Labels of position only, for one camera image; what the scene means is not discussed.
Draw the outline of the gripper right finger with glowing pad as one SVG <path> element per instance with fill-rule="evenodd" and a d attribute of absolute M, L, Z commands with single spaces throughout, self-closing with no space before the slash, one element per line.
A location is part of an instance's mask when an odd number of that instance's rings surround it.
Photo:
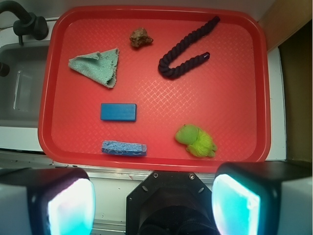
<path fill-rule="evenodd" d="M 212 210 L 222 235 L 311 235 L 313 166 L 224 163 L 213 181 Z"/>

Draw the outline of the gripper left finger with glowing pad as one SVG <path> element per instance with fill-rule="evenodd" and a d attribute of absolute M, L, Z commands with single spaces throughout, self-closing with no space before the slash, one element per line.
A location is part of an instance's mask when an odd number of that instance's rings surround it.
<path fill-rule="evenodd" d="M 0 170 L 2 235 L 89 235 L 95 190 L 81 168 Z"/>

